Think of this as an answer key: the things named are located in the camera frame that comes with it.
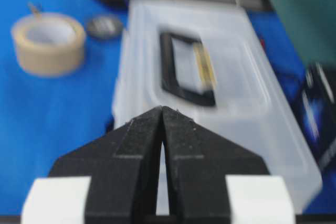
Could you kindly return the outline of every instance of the tape roll hole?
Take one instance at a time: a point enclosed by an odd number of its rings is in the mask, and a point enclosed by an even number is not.
[[[26,33],[26,38],[31,42],[50,45],[68,44],[75,37],[73,27],[63,21],[36,23]]]

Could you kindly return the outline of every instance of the dark round object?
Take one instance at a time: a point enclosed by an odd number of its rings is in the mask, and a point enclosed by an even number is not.
[[[86,24],[88,34],[102,40],[118,37],[122,28],[122,22],[114,16],[97,16]]]

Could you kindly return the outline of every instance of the transparent container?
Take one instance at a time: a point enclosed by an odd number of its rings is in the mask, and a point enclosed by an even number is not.
[[[192,104],[161,87],[160,32],[199,37],[212,62],[215,107]],[[180,85],[202,90],[193,50],[173,43]],[[295,211],[322,187],[321,175],[245,11],[187,0],[131,0],[112,112],[119,127],[158,105],[259,154],[284,178]],[[165,180],[160,178],[161,186]],[[166,214],[166,196],[159,213]]]

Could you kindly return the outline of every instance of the blue cloth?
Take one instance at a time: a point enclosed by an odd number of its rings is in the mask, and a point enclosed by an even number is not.
[[[0,0],[0,215],[19,214],[35,177],[46,176],[55,159],[100,137],[111,119],[120,39],[87,39],[87,58],[76,72],[39,78],[16,62],[11,27],[30,14],[27,3],[69,15],[83,25],[98,14],[127,12],[97,0]]]

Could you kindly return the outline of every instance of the yellow label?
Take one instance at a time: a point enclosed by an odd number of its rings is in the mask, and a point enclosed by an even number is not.
[[[215,85],[215,77],[209,54],[201,43],[194,43],[193,46],[201,81],[203,85],[213,87]]]

